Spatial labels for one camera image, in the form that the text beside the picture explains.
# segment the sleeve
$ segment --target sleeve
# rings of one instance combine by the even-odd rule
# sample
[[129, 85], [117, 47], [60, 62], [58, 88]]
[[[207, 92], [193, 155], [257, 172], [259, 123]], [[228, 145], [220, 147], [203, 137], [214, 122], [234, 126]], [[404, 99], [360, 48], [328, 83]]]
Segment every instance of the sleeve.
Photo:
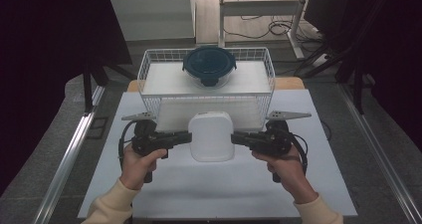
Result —
[[303, 224], [342, 224], [343, 217], [341, 214], [332, 211], [323, 201], [322, 197], [318, 197], [315, 201], [306, 204], [296, 204], [302, 217]]
[[94, 200], [83, 224], [123, 223], [132, 214], [130, 203], [138, 192], [127, 189], [118, 179], [107, 193]]

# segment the white wire basket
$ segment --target white wire basket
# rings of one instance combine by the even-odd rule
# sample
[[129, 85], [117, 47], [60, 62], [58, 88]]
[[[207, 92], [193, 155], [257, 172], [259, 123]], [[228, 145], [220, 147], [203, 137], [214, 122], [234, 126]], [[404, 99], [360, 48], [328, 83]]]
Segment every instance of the white wire basket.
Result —
[[275, 86], [267, 48], [226, 48], [237, 69], [218, 89], [201, 89], [182, 71], [183, 58], [194, 49], [147, 50], [137, 84], [149, 112], [156, 115], [158, 131], [187, 130], [201, 112], [226, 112], [235, 130], [262, 130]]

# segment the cable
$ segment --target cable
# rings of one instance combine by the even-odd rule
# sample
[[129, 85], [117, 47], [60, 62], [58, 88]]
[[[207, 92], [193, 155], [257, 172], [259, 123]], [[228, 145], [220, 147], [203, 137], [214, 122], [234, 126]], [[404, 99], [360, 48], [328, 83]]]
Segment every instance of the cable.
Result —
[[[276, 27], [281, 27], [281, 28], [285, 28], [285, 31], [281, 32], [281, 33], [277, 33], [275, 31], [273, 31], [274, 28]], [[275, 35], [275, 36], [282, 36], [285, 35], [289, 32], [289, 30], [292, 29], [291, 26], [286, 25], [285, 23], [283, 23], [283, 21], [272, 21], [269, 25], [268, 25], [268, 30], [271, 32], [271, 34]]]
[[240, 16], [240, 18], [241, 18], [242, 20], [245, 20], [245, 21], [248, 21], [248, 20], [254, 20], [254, 19], [257, 19], [257, 18], [260, 18], [260, 17], [262, 17], [262, 16], [256, 16], [256, 17], [251, 17], [251, 18], [244, 18], [243, 16]]
[[305, 141], [303, 138], [301, 138], [300, 136], [293, 134], [290, 132], [290, 135], [292, 136], [290, 138], [292, 144], [295, 146], [295, 148], [298, 150], [299, 155], [301, 157], [302, 160], [302, 169], [304, 171], [304, 175], [307, 174], [307, 169], [308, 169], [308, 144], [305, 142], [305, 147], [307, 148], [307, 151], [304, 151], [304, 149], [302, 148], [301, 144], [298, 142], [297, 139], [295, 139], [295, 136], [297, 136], [298, 138], [300, 138], [301, 140]]
[[331, 137], [332, 137], [332, 131], [331, 131], [331, 128], [329, 127], [329, 125], [328, 125], [328, 124], [327, 124], [324, 120], [319, 119], [319, 121], [320, 121], [323, 125], [325, 125], [326, 129], [328, 129], [328, 136], [327, 136], [326, 140], [330, 141], [330, 140], [331, 140]]
[[300, 138], [303, 142], [304, 142], [304, 144], [305, 144], [305, 148], [306, 148], [306, 150], [305, 150], [305, 154], [306, 155], [308, 155], [308, 143], [301, 137], [301, 136], [299, 136], [299, 135], [297, 135], [297, 134], [293, 134], [293, 136], [295, 136], [295, 137], [298, 137], [298, 138]]
[[299, 76], [299, 72], [301, 69], [313, 64], [317, 58], [322, 55], [326, 50], [328, 49], [327, 43], [323, 43], [322, 46], [320, 46], [318, 49], [316, 49], [306, 60], [304, 60], [301, 65], [297, 68], [297, 70], [294, 73], [295, 77]]
[[250, 36], [246, 36], [246, 35], [239, 34], [239, 33], [227, 32], [225, 28], [223, 28], [223, 30], [224, 30], [224, 32], [225, 32], [225, 33], [227, 33], [227, 34], [229, 34], [229, 35], [235, 35], [235, 36], [240, 36], [240, 37], [250, 38], [250, 39], [260, 39], [260, 38], [263, 38], [263, 37], [267, 36], [267, 34], [269, 34], [269, 33], [270, 33], [270, 30], [269, 30], [269, 31], [267, 31], [267, 32], [266, 32], [264, 35], [262, 35], [262, 36], [259, 36], [259, 37], [250, 37]]
[[126, 141], [124, 141], [124, 137], [126, 136], [126, 132], [129, 129], [129, 127], [134, 124], [136, 121], [130, 121], [126, 127], [124, 128], [122, 134], [121, 134], [121, 138], [118, 141], [118, 160], [120, 161], [120, 168], [123, 168], [123, 158], [124, 158], [124, 143]]

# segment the white paper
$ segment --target white paper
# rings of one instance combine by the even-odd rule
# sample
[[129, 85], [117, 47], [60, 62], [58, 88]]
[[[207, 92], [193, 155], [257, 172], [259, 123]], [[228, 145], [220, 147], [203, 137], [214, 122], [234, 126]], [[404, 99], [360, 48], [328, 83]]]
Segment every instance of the white paper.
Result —
[[[308, 90], [275, 91], [269, 112], [310, 112], [311, 117], [288, 121], [290, 131], [309, 145], [307, 178], [335, 211], [357, 215], [326, 140]], [[126, 115], [144, 112], [138, 93], [125, 93], [115, 115], [103, 154], [81, 207], [85, 218], [91, 202], [107, 192], [120, 175], [117, 144]], [[132, 137], [132, 129], [126, 139]], [[151, 220], [267, 219], [299, 217], [292, 196], [272, 181], [266, 163], [247, 147], [236, 145], [233, 159], [197, 162], [189, 145], [178, 145], [158, 160], [153, 181], [133, 201], [133, 217]]]

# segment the hand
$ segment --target hand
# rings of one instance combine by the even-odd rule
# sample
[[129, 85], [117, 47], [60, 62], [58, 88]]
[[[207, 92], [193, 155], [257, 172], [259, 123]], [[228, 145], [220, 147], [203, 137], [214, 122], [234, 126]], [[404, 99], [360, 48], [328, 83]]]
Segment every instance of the hand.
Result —
[[283, 187], [292, 194], [297, 204], [309, 203], [317, 199], [318, 194], [311, 187], [302, 169], [298, 150], [292, 145], [291, 150], [283, 157], [277, 158], [256, 151], [252, 155], [267, 161], [268, 170], [282, 179]]
[[140, 156], [133, 151], [131, 144], [124, 149], [121, 183], [131, 190], [140, 190], [146, 172], [156, 169], [156, 160], [167, 153], [166, 149], [158, 149], [147, 156]]

